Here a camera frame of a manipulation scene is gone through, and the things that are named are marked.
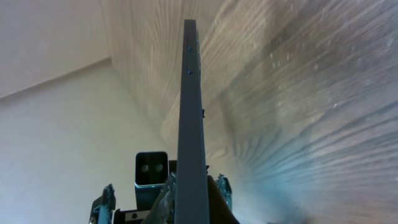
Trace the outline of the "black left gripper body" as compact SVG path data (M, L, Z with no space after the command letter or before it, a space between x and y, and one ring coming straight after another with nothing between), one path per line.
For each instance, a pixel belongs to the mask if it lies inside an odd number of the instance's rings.
M137 208L117 209L113 223L173 223L177 161L169 161L167 170L167 179L161 184L135 186Z

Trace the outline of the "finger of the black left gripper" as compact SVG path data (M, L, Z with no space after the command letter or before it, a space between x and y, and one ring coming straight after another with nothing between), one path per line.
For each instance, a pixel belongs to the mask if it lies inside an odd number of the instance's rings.
M112 224L113 211L116 208L116 197L112 184L103 189L103 193L91 206L89 224Z
M239 224L231 211L231 190L220 175L218 180L207 176L210 224Z

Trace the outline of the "blue Samsung Galaxy smartphone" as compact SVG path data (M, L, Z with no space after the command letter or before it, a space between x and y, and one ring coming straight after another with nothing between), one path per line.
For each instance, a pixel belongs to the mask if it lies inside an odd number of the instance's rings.
M175 223L210 222L206 175L198 31L189 19L183 27Z

